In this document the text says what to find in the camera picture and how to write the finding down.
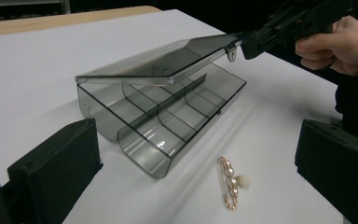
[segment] transparent lid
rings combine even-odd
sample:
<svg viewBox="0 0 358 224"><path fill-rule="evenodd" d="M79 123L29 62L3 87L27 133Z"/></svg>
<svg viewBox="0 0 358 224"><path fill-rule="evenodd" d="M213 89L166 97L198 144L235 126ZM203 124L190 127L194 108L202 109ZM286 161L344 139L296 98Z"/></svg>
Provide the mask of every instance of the transparent lid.
<svg viewBox="0 0 358 224"><path fill-rule="evenodd" d="M76 77L76 83L173 85L227 54L235 60L244 33L173 42Z"/></svg>

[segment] clear plastic box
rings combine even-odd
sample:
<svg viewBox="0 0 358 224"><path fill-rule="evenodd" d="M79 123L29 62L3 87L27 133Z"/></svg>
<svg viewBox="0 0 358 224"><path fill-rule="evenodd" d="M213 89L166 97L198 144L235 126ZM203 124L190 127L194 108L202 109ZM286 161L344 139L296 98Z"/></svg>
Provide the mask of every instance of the clear plastic box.
<svg viewBox="0 0 358 224"><path fill-rule="evenodd" d="M180 40L77 76L81 112L146 172L163 178L246 84L212 63L225 54L235 60L240 36Z"/></svg>

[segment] gold bracelet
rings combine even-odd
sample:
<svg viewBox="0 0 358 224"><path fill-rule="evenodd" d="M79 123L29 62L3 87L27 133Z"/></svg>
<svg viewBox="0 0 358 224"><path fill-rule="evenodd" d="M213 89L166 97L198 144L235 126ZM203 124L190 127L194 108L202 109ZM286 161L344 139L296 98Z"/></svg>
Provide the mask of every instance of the gold bracelet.
<svg viewBox="0 0 358 224"><path fill-rule="evenodd" d="M250 184L250 179L247 175L234 175L234 169L231 162L224 157L218 160L220 184L223 190L223 198L228 209L234 210L238 204L238 186L247 187Z"/></svg>

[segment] white surface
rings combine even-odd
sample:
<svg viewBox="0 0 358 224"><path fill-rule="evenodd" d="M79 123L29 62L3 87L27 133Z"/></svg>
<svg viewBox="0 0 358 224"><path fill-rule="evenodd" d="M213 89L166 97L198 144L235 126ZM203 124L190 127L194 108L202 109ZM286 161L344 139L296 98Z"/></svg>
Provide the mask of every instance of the white surface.
<svg viewBox="0 0 358 224"><path fill-rule="evenodd" d="M75 76L178 39L222 34L163 11L0 35L0 184L7 167L68 123L83 119ZM164 179L99 135L103 169L64 223L334 224L342 215L296 172L301 122L340 119L336 86L267 53L220 66L248 83L239 99ZM250 176L239 206L224 206L216 160Z"/></svg>

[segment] black foam block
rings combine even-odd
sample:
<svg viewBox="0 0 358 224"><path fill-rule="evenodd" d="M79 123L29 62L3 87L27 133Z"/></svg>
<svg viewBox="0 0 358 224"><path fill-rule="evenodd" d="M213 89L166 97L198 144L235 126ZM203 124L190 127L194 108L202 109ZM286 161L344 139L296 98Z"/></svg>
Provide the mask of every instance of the black foam block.
<svg viewBox="0 0 358 224"><path fill-rule="evenodd" d="M13 191L33 207L28 223L62 223L101 169L94 119L63 127L7 168Z"/></svg>
<svg viewBox="0 0 358 224"><path fill-rule="evenodd" d="M358 223L358 137L305 119L295 164L297 172L348 221Z"/></svg>

